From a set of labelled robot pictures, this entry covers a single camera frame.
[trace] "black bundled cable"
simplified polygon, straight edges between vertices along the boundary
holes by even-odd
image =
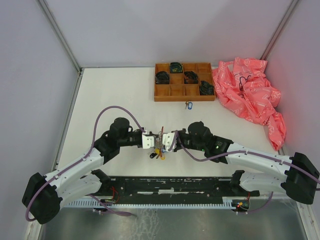
[[[170,76],[166,71],[160,71],[155,75],[155,84],[169,84]]]
[[[194,71],[185,71],[184,84],[198,84],[198,75]]]
[[[180,62],[171,62],[170,63],[170,73],[171,74],[182,74],[184,71],[184,68]]]
[[[214,95],[214,86],[208,83],[207,81],[201,81],[199,87],[200,95]]]

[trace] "robotic arm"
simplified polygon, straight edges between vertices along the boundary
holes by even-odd
[[[213,135],[201,121],[192,123],[188,127],[188,133],[185,129],[162,135],[140,129],[133,131],[129,121],[123,117],[115,119],[110,129],[94,142],[87,157],[84,153],[64,168],[44,176],[34,174],[28,182],[22,203],[29,207],[40,224],[47,223],[68,203],[88,194],[99,195],[110,188],[110,178],[101,170],[93,169],[117,156],[120,147],[137,146],[149,149],[154,148],[159,141],[165,152],[184,149],[193,159],[203,162],[194,158],[187,149],[203,151],[207,158],[205,160],[241,165],[262,172],[237,170],[230,181],[234,193],[256,190],[282,192],[298,202],[313,203],[317,183],[294,167],[284,164],[298,166],[318,179],[319,172],[301,153],[290,157],[259,152]],[[45,187],[32,201],[43,186]]]

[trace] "red plastic bag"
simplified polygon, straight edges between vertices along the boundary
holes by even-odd
[[[266,79],[266,65],[267,61],[254,58],[220,61],[212,71],[213,81],[222,105],[240,118],[267,125],[269,140],[278,151],[285,141],[286,126],[281,113],[275,110],[281,92]]]

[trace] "wooden box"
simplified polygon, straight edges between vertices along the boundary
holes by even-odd
[[[154,73],[154,101],[155,102],[197,102],[214,101],[213,95],[200,95],[199,86],[201,81],[213,84],[212,68],[209,62],[181,63],[183,73],[170,73],[170,63],[157,63]],[[169,84],[156,84],[156,74],[165,71],[170,76]],[[198,76],[198,84],[185,84],[185,72],[193,71]]]

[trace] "blue object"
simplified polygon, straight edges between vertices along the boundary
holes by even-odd
[[[188,103],[188,109],[189,109],[189,110],[192,109],[192,105],[193,105],[193,104],[192,104],[192,102],[190,101],[190,102]]]

